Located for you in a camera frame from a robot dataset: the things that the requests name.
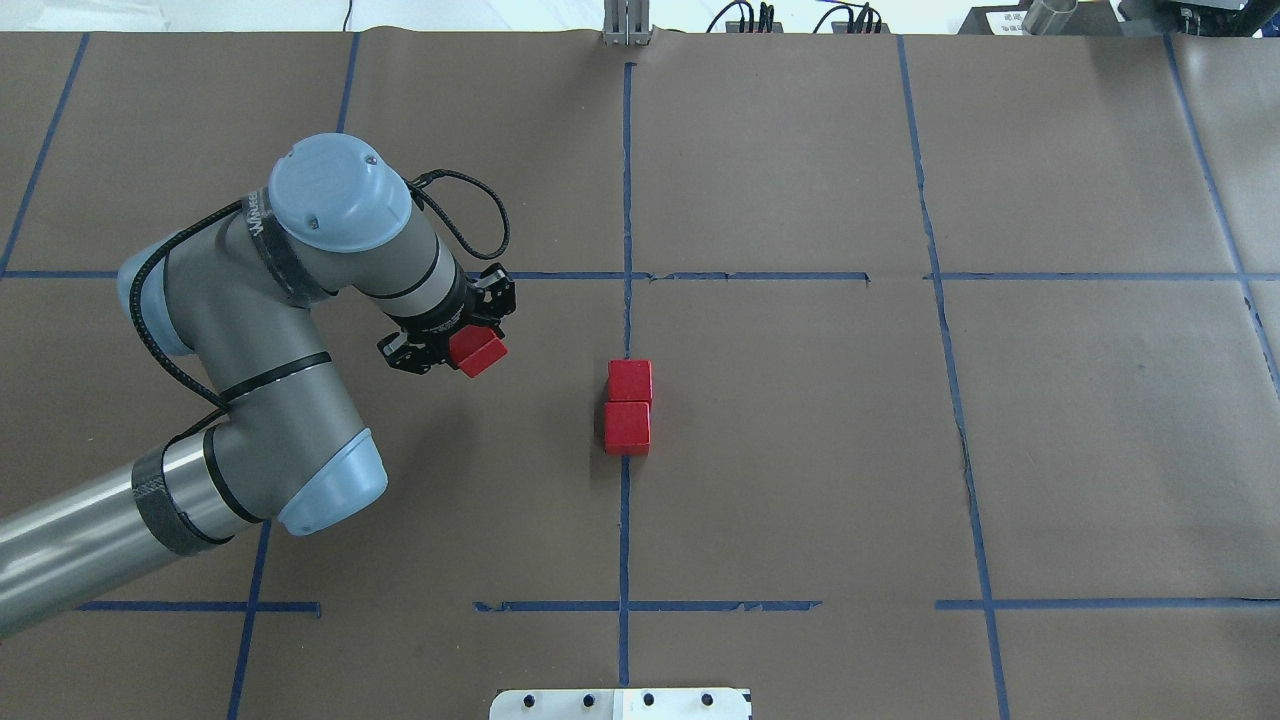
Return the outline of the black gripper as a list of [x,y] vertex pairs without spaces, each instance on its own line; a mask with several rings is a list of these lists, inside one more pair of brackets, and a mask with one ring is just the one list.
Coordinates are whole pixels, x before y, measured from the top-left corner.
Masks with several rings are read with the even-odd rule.
[[502,320],[516,310],[515,282],[504,266],[493,263],[476,279],[456,272],[451,288],[433,309],[415,316],[393,316],[398,331],[378,342],[385,364],[396,370],[425,374],[434,366],[447,365],[448,338],[465,325],[500,328]]

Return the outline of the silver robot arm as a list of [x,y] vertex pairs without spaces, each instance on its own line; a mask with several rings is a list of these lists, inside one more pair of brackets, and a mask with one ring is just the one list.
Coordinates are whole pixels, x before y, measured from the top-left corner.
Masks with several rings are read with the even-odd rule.
[[516,286],[471,278],[457,225],[352,135],[302,138],[266,184],[129,258],[116,295],[160,368],[212,411],[133,462],[3,520],[3,637],[278,520],[293,536],[376,501],[388,474],[312,319],[352,288],[396,324],[388,366],[475,377],[506,355]]

